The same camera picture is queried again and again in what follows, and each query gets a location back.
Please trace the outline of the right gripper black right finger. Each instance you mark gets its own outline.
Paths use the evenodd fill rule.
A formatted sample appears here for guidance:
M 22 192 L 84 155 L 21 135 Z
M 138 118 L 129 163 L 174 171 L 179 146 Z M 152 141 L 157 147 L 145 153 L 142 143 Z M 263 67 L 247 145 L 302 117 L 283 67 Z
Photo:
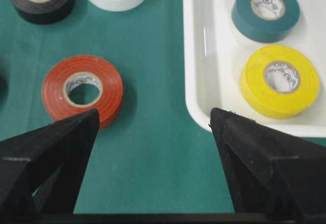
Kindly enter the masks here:
M 236 212 L 325 223 L 325 146 L 220 108 L 210 128 Z

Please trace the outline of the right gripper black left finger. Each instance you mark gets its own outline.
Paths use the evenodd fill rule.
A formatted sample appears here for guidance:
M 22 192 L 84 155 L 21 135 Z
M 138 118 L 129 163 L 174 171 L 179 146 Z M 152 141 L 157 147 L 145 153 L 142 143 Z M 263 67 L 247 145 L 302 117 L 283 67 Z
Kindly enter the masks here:
M 72 215 L 99 130 L 91 109 L 1 141 L 1 223 Z

